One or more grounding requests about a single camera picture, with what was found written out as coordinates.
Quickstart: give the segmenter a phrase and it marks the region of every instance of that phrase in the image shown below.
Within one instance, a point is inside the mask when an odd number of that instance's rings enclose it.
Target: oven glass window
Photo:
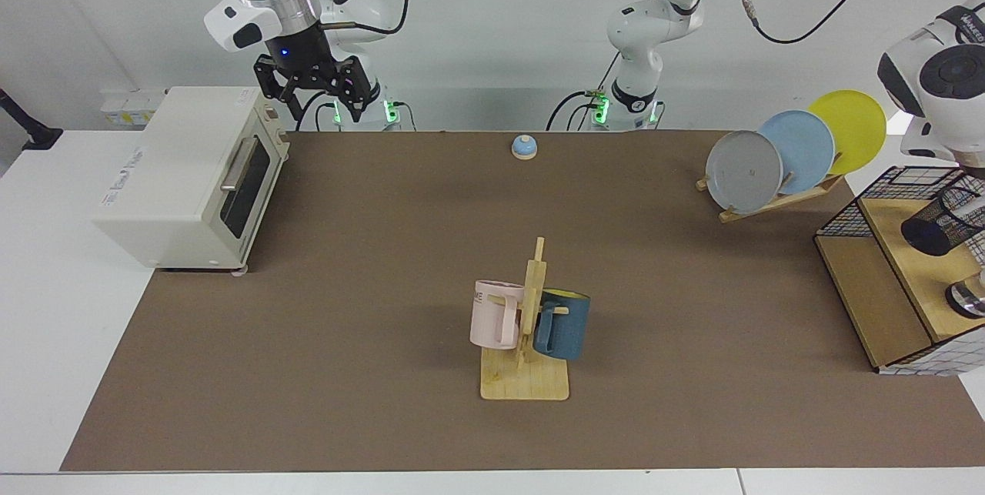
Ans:
[[[253,136],[257,141],[260,140],[256,135]],[[239,189],[230,192],[225,196],[222,204],[222,211],[219,217],[226,228],[237,238],[243,237],[243,229],[246,229],[246,221],[249,220],[250,211],[253,210],[253,203],[260,194],[260,186],[264,177],[267,176],[267,169],[270,168],[270,154],[262,142],[258,142],[253,158],[247,166],[246,176]]]

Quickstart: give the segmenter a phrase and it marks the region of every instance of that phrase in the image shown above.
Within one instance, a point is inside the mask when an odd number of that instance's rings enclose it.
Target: wall socket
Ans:
[[[168,89],[103,91],[105,102],[99,109],[112,125],[143,128],[157,112]]]

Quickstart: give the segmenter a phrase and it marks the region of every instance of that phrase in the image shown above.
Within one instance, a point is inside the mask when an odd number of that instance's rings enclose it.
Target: plate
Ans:
[[[752,214],[776,196],[783,179],[780,152],[756,131],[733,131],[718,140],[704,169],[718,206]]]
[[[835,91],[817,99],[808,110],[824,120],[841,154],[831,173],[855,172],[872,162],[886,141],[886,114],[865,92]]]
[[[787,110],[768,119],[760,134],[780,152],[783,176],[780,194],[792,196],[813,189],[834,163],[834,136],[824,120],[806,110]]]

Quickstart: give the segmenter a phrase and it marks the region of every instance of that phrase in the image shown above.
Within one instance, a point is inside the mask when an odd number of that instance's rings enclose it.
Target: blue mug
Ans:
[[[591,299],[573,291],[545,289],[542,310],[534,334],[534,350],[552,358],[574,360],[581,356],[581,344],[588,326]],[[563,306],[567,313],[556,313]]]

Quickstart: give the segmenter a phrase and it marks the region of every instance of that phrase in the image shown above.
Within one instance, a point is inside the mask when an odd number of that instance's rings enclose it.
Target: gray plate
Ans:
[[[733,131],[718,140],[705,166],[708,192],[718,206],[752,214],[776,196],[783,180],[780,152],[756,131]]]

